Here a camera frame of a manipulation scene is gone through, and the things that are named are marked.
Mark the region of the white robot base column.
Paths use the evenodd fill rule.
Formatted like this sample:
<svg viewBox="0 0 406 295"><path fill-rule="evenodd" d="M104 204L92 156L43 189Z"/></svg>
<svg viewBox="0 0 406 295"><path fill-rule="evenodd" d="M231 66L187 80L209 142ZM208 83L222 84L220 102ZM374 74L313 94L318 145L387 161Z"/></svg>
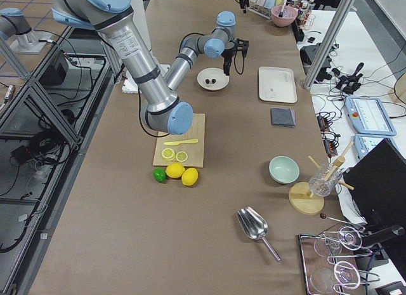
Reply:
<svg viewBox="0 0 406 295"><path fill-rule="evenodd" d="M133 22L131 4L117 15L117 20L106 28L109 41L131 74L137 88L151 105L168 102L174 95L166 85L160 68L150 54Z"/></svg>

